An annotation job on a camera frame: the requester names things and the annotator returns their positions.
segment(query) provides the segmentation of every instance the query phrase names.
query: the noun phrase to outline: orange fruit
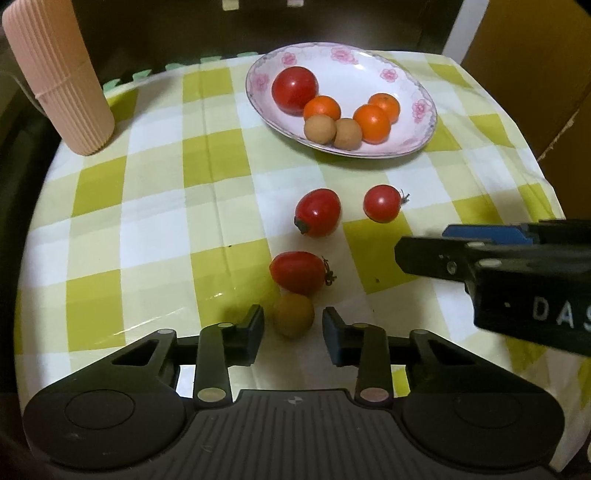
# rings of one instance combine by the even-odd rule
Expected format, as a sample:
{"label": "orange fruit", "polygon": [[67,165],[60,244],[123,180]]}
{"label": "orange fruit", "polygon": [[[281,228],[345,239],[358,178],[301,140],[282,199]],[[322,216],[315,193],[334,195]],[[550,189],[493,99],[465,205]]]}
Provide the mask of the orange fruit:
{"label": "orange fruit", "polygon": [[332,120],[337,121],[340,118],[339,104],[334,98],[318,95],[304,107],[304,120],[308,120],[312,115],[328,115]]}
{"label": "orange fruit", "polygon": [[382,143],[390,134],[388,114],[377,105],[362,105],[353,114],[367,143]]}
{"label": "orange fruit", "polygon": [[398,103],[398,100],[389,93],[376,93],[369,97],[368,103],[370,105],[376,105],[386,112],[391,124],[398,120],[398,116],[400,115],[400,104]]}

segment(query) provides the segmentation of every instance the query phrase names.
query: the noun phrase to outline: red tomato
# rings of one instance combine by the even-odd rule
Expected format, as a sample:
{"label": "red tomato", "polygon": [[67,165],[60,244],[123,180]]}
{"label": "red tomato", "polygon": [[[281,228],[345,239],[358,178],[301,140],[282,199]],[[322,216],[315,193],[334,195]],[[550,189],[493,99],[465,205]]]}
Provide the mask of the red tomato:
{"label": "red tomato", "polygon": [[335,280],[329,263],[308,252],[284,252],[269,265],[271,277],[280,287],[300,295],[312,295]]}
{"label": "red tomato", "polygon": [[400,212],[400,206],[408,201],[390,185],[376,185],[369,189],[363,199],[363,211],[374,222],[388,223]]}
{"label": "red tomato", "polygon": [[289,67],[275,77],[271,95],[285,113],[301,115],[306,104],[318,95],[318,81],[304,67]]}
{"label": "red tomato", "polygon": [[295,207],[295,226],[303,235],[326,236],[335,231],[340,218],[340,200],[329,189],[312,190]]}

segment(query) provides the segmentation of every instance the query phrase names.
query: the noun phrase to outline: table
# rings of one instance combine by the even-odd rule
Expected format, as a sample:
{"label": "table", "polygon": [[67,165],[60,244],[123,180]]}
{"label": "table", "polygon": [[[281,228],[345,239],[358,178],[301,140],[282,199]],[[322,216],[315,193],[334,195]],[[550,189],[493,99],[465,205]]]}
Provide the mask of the table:
{"label": "table", "polygon": [[[591,426],[591,364],[576,355],[477,330],[461,284],[417,278],[396,265],[402,235],[440,235],[450,223],[529,222],[562,215],[521,133],[453,60],[382,53],[408,69],[439,112],[422,152],[376,161],[313,151],[266,127],[245,76],[256,57],[202,63],[117,87],[110,144],[90,157],[64,144],[50,167],[27,238],[15,324],[21,405],[45,385],[159,328],[195,335],[237,322],[279,297],[268,265],[303,249],[338,276],[314,297],[316,321],[300,341],[267,326],[253,367],[232,367],[240,388],[352,388],[356,369],[335,368],[320,312],[368,322],[389,335],[426,328],[546,388],[567,427],[562,468]],[[399,217],[369,220],[362,199],[389,183],[410,194]],[[337,192],[342,224],[310,239],[293,226],[301,196]],[[404,369],[392,367],[397,395]],[[179,392],[190,394],[184,368]]]}

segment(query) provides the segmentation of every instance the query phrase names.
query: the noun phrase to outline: floral plate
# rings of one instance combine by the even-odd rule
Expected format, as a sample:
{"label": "floral plate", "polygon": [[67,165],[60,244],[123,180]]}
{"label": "floral plate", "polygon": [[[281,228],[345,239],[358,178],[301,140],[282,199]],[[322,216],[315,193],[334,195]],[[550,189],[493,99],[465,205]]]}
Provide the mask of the floral plate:
{"label": "floral plate", "polygon": [[[400,103],[400,117],[388,139],[379,145],[365,142],[357,150],[311,142],[304,136],[304,119],[283,113],[271,97],[277,74],[294,65],[311,70],[319,95],[340,105],[343,117],[353,117],[374,93],[389,93]],[[338,43],[299,43],[279,48],[258,59],[246,75],[246,94],[252,106],[272,128],[298,142],[325,152],[357,158],[394,158],[425,146],[435,132],[437,111],[425,88],[391,61],[359,48]]]}

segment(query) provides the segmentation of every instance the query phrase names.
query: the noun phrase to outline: yellow and white tablecloth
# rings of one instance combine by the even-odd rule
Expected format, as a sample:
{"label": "yellow and white tablecloth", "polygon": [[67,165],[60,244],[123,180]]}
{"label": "yellow and white tablecloth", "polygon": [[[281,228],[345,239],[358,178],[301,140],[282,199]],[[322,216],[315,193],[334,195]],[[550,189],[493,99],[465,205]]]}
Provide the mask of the yellow and white tablecloth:
{"label": "yellow and white tablecloth", "polygon": [[[320,311],[389,335],[426,328],[548,389],[567,427],[561,468],[591,425],[591,364],[576,355],[478,331],[461,284],[404,274],[402,235],[440,235],[450,223],[511,223],[561,216],[517,126],[453,60],[384,53],[433,97],[435,136],[408,157],[350,160],[304,147],[263,124],[245,93],[256,57],[203,63],[108,94],[114,139],[90,157],[60,146],[37,203],[22,261],[15,325],[21,405],[41,388],[162,327],[195,335],[237,322],[280,295],[268,265],[307,250],[338,276],[314,298],[317,318],[298,342],[268,325],[256,363],[232,367],[240,388],[352,387],[322,340]],[[410,194],[392,223],[363,213],[365,192],[389,183]],[[310,239],[293,225],[298,200],[327,187],[342,224]],[[189,393],[183,370],[179,391]],[[408,392],[393,367],[397,394]]]}

